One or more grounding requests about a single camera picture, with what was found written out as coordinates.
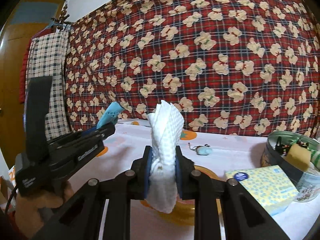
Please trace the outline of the person's left hand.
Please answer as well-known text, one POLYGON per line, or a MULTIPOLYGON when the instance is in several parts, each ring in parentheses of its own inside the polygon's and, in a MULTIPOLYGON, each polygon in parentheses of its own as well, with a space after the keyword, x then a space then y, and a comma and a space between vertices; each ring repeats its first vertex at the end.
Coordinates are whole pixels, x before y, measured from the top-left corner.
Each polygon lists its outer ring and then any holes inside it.
POLYGON ((48 191, 39 194, 22 197, 20 193, 16 197, 15 222, 27 239, 32 238, 44 225, 39 210, 42 208, 55 209, 61 207, 74 194, 71 184, 67 181, 63 187, 62 197, 48 191))

